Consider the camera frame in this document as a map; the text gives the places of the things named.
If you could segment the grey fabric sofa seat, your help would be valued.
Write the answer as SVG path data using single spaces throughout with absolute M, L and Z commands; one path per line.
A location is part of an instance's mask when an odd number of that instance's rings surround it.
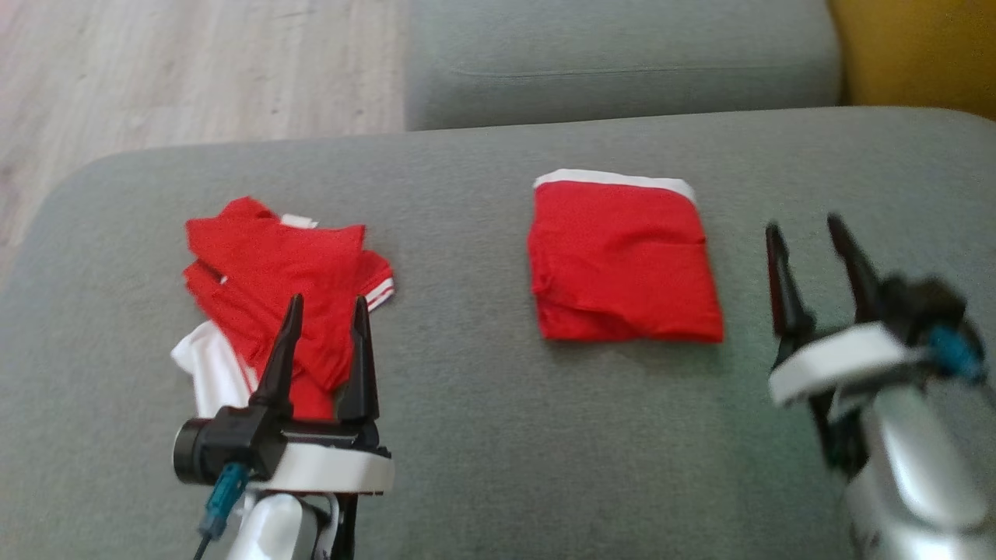
M 558 169 L 694 188 L 720 346 L 543 341 L 526 238 Z M 826 213 L 879 273 L 937 275 L 996 354 L 996 123 L 821 107 L 142 150 L 49 194 L 0 292 L 0 560 L 190 560 L 193 412 L 170 349 L 202 322 L 184 223 L 253 196 L 362 223 L 398 291 L 374 312 L 395 488 L 369 560 L 851 560 L 807 408 L 780 410 L 763 230 L 821 326 L 849 321 Z

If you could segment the grey sofa cushion block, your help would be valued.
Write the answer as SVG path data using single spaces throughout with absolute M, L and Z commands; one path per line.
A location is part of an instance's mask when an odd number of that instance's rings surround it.
M 828 107 L 826 0 L 410 0 L 410 131 Z

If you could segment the red and white shirt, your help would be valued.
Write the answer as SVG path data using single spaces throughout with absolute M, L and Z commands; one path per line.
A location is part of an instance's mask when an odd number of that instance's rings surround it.
M 289 399 L 298 419 L 332 419 L 335 395 L 351 373 L 356 301 L 363 297 L 374 310 L 395 293 L 388 260 L 364 248 L 364 226 L 321 228 L 244 196 L 210 219 L 190 219 L 185 229 L 195 256 L 185 285 L 206 319 L 171 357 L 192 380 L 197 417 L 248 403 L 289 299 L 300 294 L 303 326 Z

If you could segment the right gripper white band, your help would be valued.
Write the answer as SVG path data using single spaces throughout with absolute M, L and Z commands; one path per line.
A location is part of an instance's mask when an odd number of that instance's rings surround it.
M 826 226 L 849 277 L 857 325 L 817 341 L 811 341 L 815 317 L 801 301 L 781 228 L 776 223 L 765 228 L 772 325 L 779 341 L 775 362 L 780 365 L 769 376 L 775 405 L 796 403 L 825 391 L 869 393 L 908 383 L 917 375 L 915 369 L 933 358 L 928 347 L 907 346 L 879 321 L 878 273 L 842 216 L 829 214 Z

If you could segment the red Bulls basketball shorts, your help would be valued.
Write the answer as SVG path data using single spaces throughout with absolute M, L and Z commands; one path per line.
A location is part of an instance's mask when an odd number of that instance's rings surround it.
M 686 181 L 559 169 L 532 188 L 527 251 L 545 339 L 724 340 L 707 234 Z

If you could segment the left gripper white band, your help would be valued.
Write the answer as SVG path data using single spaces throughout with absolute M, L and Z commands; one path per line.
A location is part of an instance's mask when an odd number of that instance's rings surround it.
M 291 385 L 296 343 L 303 326 L 303 295 L 295 294 L 278 329 L 250 405 L 292 418 Z M 381 446 L 376 363 L 370 329 L 369 302 L 356 298 L 351 325 L 352 358 L 349 378 L 335 405 L 338 422 L 289 419 L 281 424 L 284 454 L 274 474 L 255 478 L 249 492 L 299 495 L 384 494 L 394 488 L 395 462 Z

